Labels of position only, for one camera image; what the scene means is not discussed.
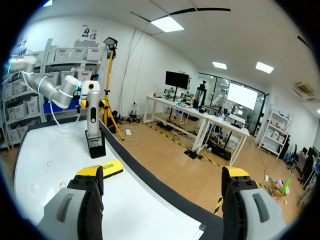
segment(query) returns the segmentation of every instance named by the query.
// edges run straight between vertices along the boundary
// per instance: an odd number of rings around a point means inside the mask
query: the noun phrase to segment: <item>yellow black warning tape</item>
[[[186,148],[186,149],[188,149],[188,150],[191,151],[191,149],[190,149],[189,147],[187,147],[186,145],[182,144],[181,142],[178,142],[178,141],[175,140],[173,137],[168,136],[167,134],[163,133],[162,131],[160,131],[159,129],[151,126],[151,125],[148,124],[148,123],[145,123],[145,124],[146,124],[147,126],[149,126],[150,128],[156,130],[157,132],[161,133],[163,136],[166,136],[167,138],[171,139],[171,140],[174,141],[176,144],[179,144],[180,146],[182,146],[182,147],[184,147],[184,148]],[[210,163],[219,166],[220,168],[223,168],[223,167],[224,167],[224,166],[220,165],[219,163],[216,163],[215,161],[212,161],[211,159],[207,158],[206,156],[202,156],[202,157],[203,157],[205,160],[209,161]],[[263,187],[263,188],[268,189],[268,187],[267,187],[266,185],[263,185],[263,184],[261,184],[261,183],[259,183],[259,182],[255,182],[255,183],[258,184],[260,187]]]
[[[219,200],[218,200],[218,203],[216,204],[216,207],[215,207],[214,213],[213,213],[214,215],[217,215],[218,210],[219,210],[219,207],[220,207],[221,202],[222,202],[222,199],[223,199],[223,197],[222,197],[222,196],[220,196],[220,197],[219,197]]]

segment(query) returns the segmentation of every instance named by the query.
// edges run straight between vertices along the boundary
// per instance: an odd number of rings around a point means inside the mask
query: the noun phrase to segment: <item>television screen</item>
[[[165,74],[165,84],[187,89],[188,88],[189,75],[167,71]]]
[[[230,83],[226,99],[253,110],[256,105],[257,97],[258,93],[256,91]]]

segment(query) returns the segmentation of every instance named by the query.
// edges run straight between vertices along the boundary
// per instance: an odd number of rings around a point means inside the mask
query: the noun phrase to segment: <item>computer monitor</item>
[[[258,93],[256,91],[230,83],[226,99],[253,110],[256,105],[257,97]]]
[[[236,115],[239,118],[246,120],[247,115],[248,115],[248,109],[246,109],[244,106],[241,106],[238,104],[233,104],[231,113],[233,115]]]
[[[166,71],[165,84],[182,89],[188,89],[188,82],[189,75],[172,71]]]

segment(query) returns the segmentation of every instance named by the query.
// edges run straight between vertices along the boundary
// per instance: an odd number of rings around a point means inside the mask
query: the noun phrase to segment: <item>white table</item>
[[[25,218],[38,224],[44,206],[61,187],[68,185],[77,171],[118,158],[123,163],[123,172],[103,181],[103,239],[197,240],[201,237],[201,223],[156,194],[113,152],[108,141],[106,156],[90,158],[86,121],[62,126],[30,130],[20,146],[14,192]]]
[[[246,120],[244,120],[243,118],[241,118],[239,116],[236,116],[236,115],[233,115],[233,114],[229,114],[227,117],[232,119],[232,120],[235,120],[235,121],[237,121],[239,123],[242,123],[244,125],[246,124]]]
[[[209,131],[209,134],[208,134],[208,136],[206,138],[206,141],[205,141],[205,143],[203,145],[202,145],[202,143],[203,143],[203,141],[205,139],[206,134],[203,134],[201,136],[201,139],[199,140],[199,145],[197,146],[197,149],[198,149],[197,153],[199,153],[205,147],[205,145],[207,144],[207,141],[209,139],[209,136],[210,136],[210,134],[212,132],[212,129],[213,129],[214,125],[221,126],[223,128],[228,129],[230,132],[237,133],[238,135],[241,135],[240,141],[237,144],[237,146],[236,146],[236,148],[235,148],[235,150],[234,150],[234,152],[233,152],[233,154],[231,156],[231,159],[230,159],[229,165],[232,166],[235,163],[235,161],[236,161],[236,159],[237,159],[237,157],[238,157],[243,145],[245,144],[245,141],[246,141],[247,137],[250,135],[248,129],[246,129],[244,127],[242,127],[241,129],[237,128],[235,126],[232,126],[230,122],[227,122],[225,120],[219,119],[218,117],[213,116],[213,115],[207,115],[207,119],[208,119],[208,121],[207,121],[207,125],[205,127],[204,132],[206,133],[208,131],[210,123],[212,123],[212,126],[210,128],[210,131]]]
[[[147,114],[148,114],[148,106],[149,106],[149,101],[153,101],[153,108],[152,108],[152,114],[151,114],[151,118],[147,119]],[[199,131],[197,135],[194,135],[184,129],[182,129],[181,127],[178,127],[170,122],[167,122],[165,120],[163,120],[160,117],[157,117],[155,115],[156,112],[156,107],[157,104],[163,104],[165,106],[169,106],[171,108],[173,108],[174,110],[179,110],[182,111],[184,113],[187,113],[189,115],[195,116],[197,118],[200,119],[200,123],[199,123]],[[143,115],[143,123],[152,123],[154,121],[154,119],[163,122],[166,125],[169,125],[181,132],[183,132],[184,134],[187,134],[188,136],[192,137],[195,139],[194,144],[192,146],[192,151],[195,151],[197,149],[197,146],[199,145],[199,140],[201,138],[201,136],[204,134],[206,134],[206,132],[204,131],[206,122],[207,122],[207,115],[198,112],[196,109],[194,108],[190,108],[190,107],[183,107],[183,106],[178,106],[176,105],[175,102],[167,100],[167,99],[162,99],[162,98],[156,98],[156,97],[151,97],[151,96],[146,96],[146,103],[145,103],[145,108],[144,108],[144,115]]]

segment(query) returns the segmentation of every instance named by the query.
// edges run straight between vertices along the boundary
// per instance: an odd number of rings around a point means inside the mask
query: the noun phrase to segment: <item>box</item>
[[[44,76],[48,78],[48,80],[53,86],[58,85],[58,76],[59,76],[58,71],[45,73]]]
[[[20,138],[19,131],[18,131],[18,126],[15,129],[9,130],[11,140],[18,140]]]
[[[277,139],[278,138],[278,136],[279,136],[279,133],[277,132],[277,131],[274,131],[273,133],[272,133],[272,138],[273,139]]]
[[[81,82],[90,81],[93,71],[77,71],[77,79]]]
[[[27,90],[27,86],[24,86],[20,79],[13,82],[13,94],[19,94]]]
[[[285,137],[284,136],[281,136],[281,135],[279,135],[278,136],[278,138],[277,138],[277,140],[280,142],[280,143],[284,143],[284,140],[285,140]]]
[[[25,115],[28,114],[28,107],[25,101],[19,106],[14,106],[13,109],[16,119],[22,119]]]
[[[271,135],[274,133],[274,131],[272,131],[271,129],[267,129],[266,130],[266,134],[268,137],[271,137]]]
[[[86,53],[86,47],[73,47],[71,48],[68,61],[82,61]]]
[[[8,83],[4,86],[4,98],[8,99],[14,94],[14,84],[13,82]]]
[[[71,75],[72,77],[74,77],[75,72],[74,71],[61,71],[61,85],[64,84],[65,78],[67,75]]]
[[[37,114],[39,112],[38,100],[30,100],[26,102],[29,114]]]
[[[54,62],[66,61],[70,52],[69,47],[58,47],[55,49]]]
[[[88,61],[100,61],[102,57],[102,48],[88,47],[86,59]]]
[[[17,127],[18,131],[19,131],[19,135],[21,136],[21,138],[23,138],[23,136],[25,135],[26,131],[28,128],[28,124],[25,126],[21,126],[21,127]]]
[[[34,51],[34,52],[31,52],[31,56],[34,56],[36,58],[36,63],[37,64],[41,63],[42,57],[44,55],[44,52],[45,51]]]
[[[16,119],[16,113],[13,107],[9,107],[7,110],[9,120]]]

